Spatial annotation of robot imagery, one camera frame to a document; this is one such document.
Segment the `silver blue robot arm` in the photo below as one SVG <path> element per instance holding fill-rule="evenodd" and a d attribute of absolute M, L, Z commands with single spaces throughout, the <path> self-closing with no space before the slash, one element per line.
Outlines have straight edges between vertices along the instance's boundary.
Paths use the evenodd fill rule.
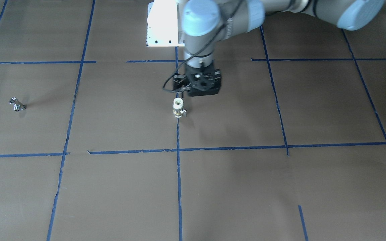
<path fill-rule="evenodd" d="M 257 29 L 268 14 L 304 13 L 354 31 L 366 26 L 381 10 L 383 0 L 187 0 L 178 10 L 184 34 L 184 61 L 168 78 L 171 93 L 216 95 L 220 70 L 214 67 L 216 43 Z M 185 67 L 185 73 L 178 69 Z"/>

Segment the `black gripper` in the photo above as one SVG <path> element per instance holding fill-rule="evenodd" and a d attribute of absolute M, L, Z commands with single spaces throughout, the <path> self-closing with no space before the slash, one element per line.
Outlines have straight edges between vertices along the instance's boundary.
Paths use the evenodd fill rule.
<path fill-rule="evenodd" d="M 188 96 L 216 95 L 221 88 L 221 73 L 215 69 L 213 62 L 204 67 L 201 64 L 199 68 L 185 66 L 184 75 L 175 75 L 174 91 L 186 91 Z"/>

